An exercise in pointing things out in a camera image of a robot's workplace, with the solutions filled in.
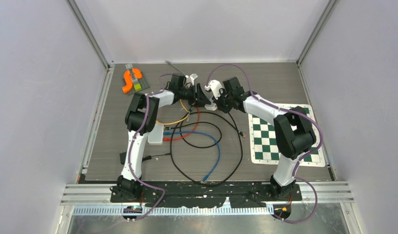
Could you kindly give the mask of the white network switch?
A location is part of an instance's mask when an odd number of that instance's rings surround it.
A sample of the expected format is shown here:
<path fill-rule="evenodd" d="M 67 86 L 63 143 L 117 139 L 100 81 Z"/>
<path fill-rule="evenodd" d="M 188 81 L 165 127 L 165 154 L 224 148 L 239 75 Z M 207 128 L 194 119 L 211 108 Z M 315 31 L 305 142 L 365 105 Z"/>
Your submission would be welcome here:
<path fill-rule="evenodd" d="M 216 111 L 218 107 L 215 103 L 211 103 L 211 104 L 206 104 L 205 109 L 208 111 Z"/>
<path fill-rule="evenodd" d="M 149 133 L 148 143 L 150 145 L 161 145 L 163 144 L 163 133 L 164 133 L 164 125 L 163 124 L 155 124 L 153 130 Z"/>

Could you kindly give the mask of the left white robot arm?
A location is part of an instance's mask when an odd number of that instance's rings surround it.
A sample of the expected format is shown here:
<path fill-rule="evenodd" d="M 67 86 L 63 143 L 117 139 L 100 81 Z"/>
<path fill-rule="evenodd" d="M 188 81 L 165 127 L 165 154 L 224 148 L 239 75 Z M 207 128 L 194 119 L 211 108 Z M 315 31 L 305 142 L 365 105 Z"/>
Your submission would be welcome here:
<path fill-rule="evenodd" d="M 199 83 L 197 74 L 172 74 L 171 81 L 161 90 L 144 94 L 136 92 L 125 115 L 128 130 L 128 149 L 124 167 L 117 183 L 110 187 L 111 202 L 140 201 L 145 184 L 142 182 L 142 159 L 150 133 L 157 126 L 159 108 L 186 100 L 194 107 L 210 104 Z"/>

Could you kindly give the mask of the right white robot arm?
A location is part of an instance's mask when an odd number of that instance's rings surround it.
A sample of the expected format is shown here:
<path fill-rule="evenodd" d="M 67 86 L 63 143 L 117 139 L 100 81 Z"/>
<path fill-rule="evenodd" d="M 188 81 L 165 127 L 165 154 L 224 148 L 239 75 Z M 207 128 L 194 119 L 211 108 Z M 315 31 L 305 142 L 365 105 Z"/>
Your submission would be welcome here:
<path fill-rule="evenodd" d="M 301 106 L 291 109 L 262 98 L 253 91 L 244 91 L 237 77 L 219 82 L 210 80 L 205 87 L 212 92 L 212 100 L 224 113 L 236 109 L 255 115 L 273 125 L 279 151 L 279 164 L 270 178 L 270 196 L 283 200 L 290 194 L 295 184 L 295 167 L 304 153 L 311 150 L 317 138 L 312 127 L 312 119 Z"/>

